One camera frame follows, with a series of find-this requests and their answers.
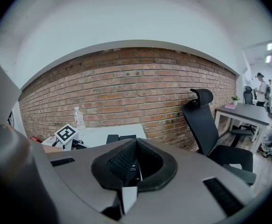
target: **vent grille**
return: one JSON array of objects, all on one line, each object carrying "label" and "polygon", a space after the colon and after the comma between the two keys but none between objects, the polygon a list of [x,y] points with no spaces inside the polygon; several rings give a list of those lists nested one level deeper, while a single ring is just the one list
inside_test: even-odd
[{"label": "vent grille", "polygon": [[59,159],[59,160],[54,160],[51,161],[51,164],[53,167],[64,165],[70,162],[74,162],[75,160],[73,158],[64,158],[64,159]]},{"label": "vent grille", "polygon": [[231,216],[241,210],[243,205],[219,182],[217,178],[203,181],[224,212]]}]

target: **brick wall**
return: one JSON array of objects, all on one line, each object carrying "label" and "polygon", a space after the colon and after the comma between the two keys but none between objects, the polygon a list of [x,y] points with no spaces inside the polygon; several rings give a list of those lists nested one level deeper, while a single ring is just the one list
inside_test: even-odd
[{"label": "brick wall", "polygon": [[[148,139],[195,149],[181,108],[207,88],[215,108],[230,102],[236,77],[227,69],[187,53],[129,48],[80,56],[44,73],[19,99],[26,134],[41,140],[67,123],[79,106],[88,127],[141,123]],[[221,132],[228,127],[222,121]]]}]

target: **plastic bottle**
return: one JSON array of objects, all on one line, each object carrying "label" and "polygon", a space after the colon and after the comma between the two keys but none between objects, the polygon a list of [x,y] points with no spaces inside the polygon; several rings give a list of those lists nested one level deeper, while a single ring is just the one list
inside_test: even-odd
[{"label": "plastic bottle", "polygon": [[85,123],[83,120],[83,114],[80,112],[79,107],[75,107],[75,124],[77,129],[81,130],[85,128]]}]

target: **office chair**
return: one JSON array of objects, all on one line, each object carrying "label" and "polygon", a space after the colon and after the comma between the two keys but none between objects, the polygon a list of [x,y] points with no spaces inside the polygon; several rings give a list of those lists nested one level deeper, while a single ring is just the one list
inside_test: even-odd
[{"label": "office chair", "polygon": [[[224,166],[248,185],[252,185],[256,179],[256,175],[252,172],[252,152],[236,147],[216,146],[219,134],[208,105],[213,100],[213,94],[207,89],[190,90],[197,94],[197,99],[188,102],[182,110],[199,147],[199,153]],[[250,132],[233,130],[233,133],[241,136]],[[231,167],[229,164],[241,164],[242,170]]]},{"label": "office chair", "polygon": [[[254,105],[253,104],[252,88],[250,86],[245,86],[244,100],[245,100],[245,104]],[[252,125],[248,125],[248,126],[241,125],[240,127],[250,130],[253,134],[256,131],[256,129]]]}]

